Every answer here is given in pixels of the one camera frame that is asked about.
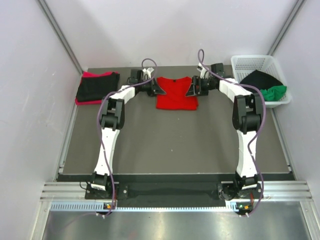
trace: white wall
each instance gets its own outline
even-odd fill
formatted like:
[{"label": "white wall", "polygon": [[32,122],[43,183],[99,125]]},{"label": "white wall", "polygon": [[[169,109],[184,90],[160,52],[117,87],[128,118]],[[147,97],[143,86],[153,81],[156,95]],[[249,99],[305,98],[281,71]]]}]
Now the white wall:
[{"label": "white wall", "polygon": [[0,239],[23,240],[52,180],[79,74],[35,0],[0,7]]},{"label": "white wall", "polygon": [[82,67],[230,64],[266,54],[296,0],[47,0]]},{"label": "white wall", "polygon": [[276,108],[293,166],[320,212],[320,1],[307,0],[275,53],[292,93]]}]

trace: basket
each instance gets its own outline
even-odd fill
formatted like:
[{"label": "basket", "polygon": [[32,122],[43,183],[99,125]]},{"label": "basket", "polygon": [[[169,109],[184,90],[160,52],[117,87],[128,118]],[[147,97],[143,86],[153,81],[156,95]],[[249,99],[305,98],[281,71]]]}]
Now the basket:
[{"label": "basket", "polygon": [[[288,86],[280,66],[273,56],[269,55],[237,55],[231,57],[231,65],[235,80],[240,83],[242,79],[254,70],[267,73],[278,79],[283,85]],[[274,108],[281,104],[288,104],[291,101],[289,88],[279,101],[266,101],[267,108]]]}]

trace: black cloth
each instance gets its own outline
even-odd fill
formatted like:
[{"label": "black cloth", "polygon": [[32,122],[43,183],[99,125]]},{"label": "black cloth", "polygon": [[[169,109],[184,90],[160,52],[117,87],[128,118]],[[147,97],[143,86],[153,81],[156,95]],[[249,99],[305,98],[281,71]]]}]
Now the black cloth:
[{"label": "black cloth", "polygon": [[[259,71],[259,70],[255,70],[252,73],[250,73],[240,83],[241,84],[250,85],[250,86],[254,86],[259,90],[261,90],[261,89],[268,90],[269,88],[272,88],[274,86],[283,85],[275,77],[269,75],[268,73]],[[256,93],[256,91],[251,89],[251,88],[244,87],[244,89],[246,89],[246,90],[248,90],[248,91],[250,91],[252,93]]]},{"label": "black cloth", "polygon": [[107,76],[83,77],[76,93],[78,102],[101,100],[118,89],[120,75],[113,72]]}]

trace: metal floor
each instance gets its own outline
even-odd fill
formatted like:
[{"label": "metal floor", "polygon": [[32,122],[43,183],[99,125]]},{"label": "metal floor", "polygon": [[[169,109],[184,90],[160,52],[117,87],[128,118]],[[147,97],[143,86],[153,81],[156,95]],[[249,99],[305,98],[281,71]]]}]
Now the metal floor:
[{"label": "metal floor", "polygon": [[[130,76],[129,67],[90,69],[93,73],[117,71],[121,86]],[[231,66],[225,66],[231,75]],[[158,77],[199,75],[195,66],[159,67]],[[213,90],[198,97],[196,111],[156,109],[156,98],[139,93],[125,106],[125,124],[113,157],[115,174],[234,173],[239,142],[232,126],[232,102]],[[96,117],[98,105],[79,106],[63,174],[92,174],[100,142]],[[287,162],[273,121],[266,123],[257,140],[256,161],[263,173],[288,173]]]},{"label": "metal floor", "polygon": [[62,230],[81,214],[50,212],[43,240],[311,239],[299,202],[263,202],[250,218],[233,212],[114,212],[106,219],[86,215]]}]

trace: red shirt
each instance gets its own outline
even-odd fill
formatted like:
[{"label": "red shirt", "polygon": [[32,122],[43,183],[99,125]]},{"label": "red shirt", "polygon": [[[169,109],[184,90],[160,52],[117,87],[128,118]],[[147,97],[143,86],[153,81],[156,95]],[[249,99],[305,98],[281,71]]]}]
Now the red shirt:
[{"label": "red shirt", "polygon": [[158,77],[158,85],[166,95],[156,96],[156,108],[165,110],[197,110],[198,99],[196,96],[186,96],[192,79],[188,76],[180,79]]}]

